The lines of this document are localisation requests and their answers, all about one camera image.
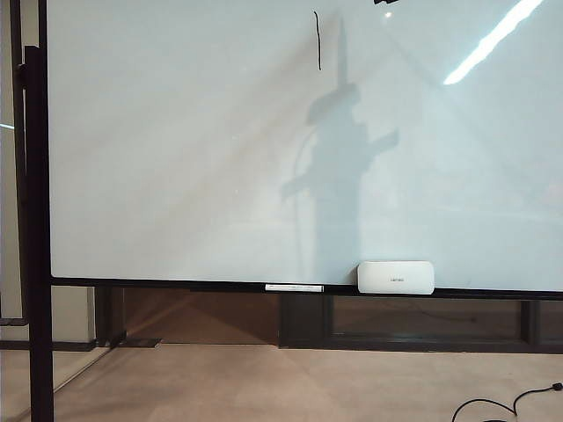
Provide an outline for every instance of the black marker line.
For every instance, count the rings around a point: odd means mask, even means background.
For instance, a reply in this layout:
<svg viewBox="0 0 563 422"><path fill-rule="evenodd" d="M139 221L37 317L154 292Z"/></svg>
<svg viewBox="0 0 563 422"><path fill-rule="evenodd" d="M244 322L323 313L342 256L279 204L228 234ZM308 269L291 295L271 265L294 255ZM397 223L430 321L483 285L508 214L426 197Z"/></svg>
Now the black marker line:
<svg viewBox="0 0 563 422"><path fill-rule="evenodd" d="M313 13L315 13L315 18L317 19L318 69L322 70L322 68L321 68L321 48L320 48L320 28L318 27L318 14L315 11L313 11Z"/></svg>

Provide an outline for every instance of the white device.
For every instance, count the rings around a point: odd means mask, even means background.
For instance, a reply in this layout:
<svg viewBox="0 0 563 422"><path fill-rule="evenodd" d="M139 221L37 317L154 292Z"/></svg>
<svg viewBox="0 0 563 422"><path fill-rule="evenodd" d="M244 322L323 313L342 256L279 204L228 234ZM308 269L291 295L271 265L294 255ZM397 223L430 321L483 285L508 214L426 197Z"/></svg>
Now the white device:
<svg viewBox="0 0 563 422"><path fill-rule="evenodd" d="M368 261L358 266L360 293L431 295L434 266L427 261Z"/></svg>

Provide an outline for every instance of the black cable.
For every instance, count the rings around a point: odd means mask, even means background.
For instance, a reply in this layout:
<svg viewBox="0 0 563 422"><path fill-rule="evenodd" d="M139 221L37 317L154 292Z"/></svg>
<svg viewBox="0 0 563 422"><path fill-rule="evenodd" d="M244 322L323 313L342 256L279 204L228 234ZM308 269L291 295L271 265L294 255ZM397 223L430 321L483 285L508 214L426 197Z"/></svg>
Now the black cable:
<svg viewBox="0 0 563 422"><path fill-rule="evenodd" d="M505 410L509 411L510 413L512 413L514 416L518 417L518 410L516 409L516 405L521 398L523 398L524 396L528 396L529 394L545 393L546 391L552 391L552 390L553 391L562 391L563 390L563 384L561 384L560 382L557 382L547 389L531 389L531 390L525 391L520 396L518 396L515 399L515 401L512 403L512 409L509 408L508 406L506 406L505 404L495 402L494 400L489 400L488 398L474 398L472 400L468 400L467 402L461 404L456 409L456 411L454 412L454 416L451 419L451 422L456 422L457 415L459 414L459 412L465 406L467 406L468 404L471 404L471 403L476 403L476 402L485 402L485 403L490 403L490 404L500 406L502 409L505 409ZM504 422L504 421L500 421L500 420L495 419L495 420L488 420L487 422Z"/></svg>
<svg viewBox="0 0 563 422"><path fill-rule="evenodd" d="M514 409L514 414L516 416L518 416L518 410L516 409L516 404L518 403L518 400L520 400L522 397L528 396L529 394L545 393L546 391L551 391L551 390L557 391L556 390L556 388L558 388L557 386L558 386L558 384L553 384L549 389L531 389L530 391L526 391L526 392L522 393L512 403L512 409Z"/></svg>
<svg viewBox="0 0 563 422"><path fill-rule="evenodd" d="M490 404L495 404L497 406L500 406L502 409L505 409L507 411L509 411L510 413L516 415L514 413L514 411L512 409L510 409L508 406L506 406L505 404L499 403L499 402L495 402L494 400L489 400L488 398L474 398L472 400L468 400L467 402L461 404L457 409L456 412L454 413L453 418L451 419L451 422L456 422L456 418L457 418L457 414L468 404L471 403L476 403L476 402L485 402L485 403L490 403Z"/></svg>
<svg viewBox="0 0 563 422"><path fill-rule="evenodd" d="M318 14L316 11L313 11L313 13L315 13L315 18L317 20L317 39L318 39L318 69L322 70L321 68L321 47L320 47L320 27L318 25Z"/></svg>

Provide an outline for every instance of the metal leg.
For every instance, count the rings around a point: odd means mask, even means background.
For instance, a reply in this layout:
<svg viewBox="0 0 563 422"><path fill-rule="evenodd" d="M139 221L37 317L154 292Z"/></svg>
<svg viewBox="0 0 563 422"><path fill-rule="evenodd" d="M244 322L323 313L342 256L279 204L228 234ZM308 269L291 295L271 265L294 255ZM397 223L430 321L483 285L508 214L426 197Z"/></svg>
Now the metal leg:
<svg viewBox="0 0 563 422"><path fill-rule="evenodd" d="M532 346L541 343L540 301L526 301L521 304L522 340Z"/></svg>
<svg viewBox="0 0 563 422"><path fill-rule="evenodd" d="M26 231L26 139L24 132L24 91L18 68L22 63L21 2L10 0L10 34L12 66L12 100L14 109L14 150L16 162L16 193L18 196L19 282L21 286L21 318L0 318L0 326L27 325L27 231Z"/></svg>
<svg viewBox="0 0 563 422"><path fill-rule="evenodd" d="M27 277L32 422L54 422L46 54L26 47Z"/></svg>

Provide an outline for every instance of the wall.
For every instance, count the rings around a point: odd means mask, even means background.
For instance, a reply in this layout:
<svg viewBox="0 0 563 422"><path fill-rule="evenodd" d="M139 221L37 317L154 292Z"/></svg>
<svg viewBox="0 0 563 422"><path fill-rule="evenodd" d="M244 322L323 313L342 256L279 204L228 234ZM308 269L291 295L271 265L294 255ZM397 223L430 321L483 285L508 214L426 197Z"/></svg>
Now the wall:
<svg viewBox="0 0 563 422"><path fill-rule="evenodd" d="M11 44L9 0L1 1L2 68L0 94L1 121L13 122L11 101ZM22 0L22 36L24 45L37 44L37 2ZM14 163L13 132L1 129L1 275L3 317L21 315L18 267L18 227L16 209L16 182ZM92 288L54 287L53 289L53 331L56 341L89 342L95 337L94 294ZM27 328L6 327L0 329L4 340L27 339Z"/></svg>

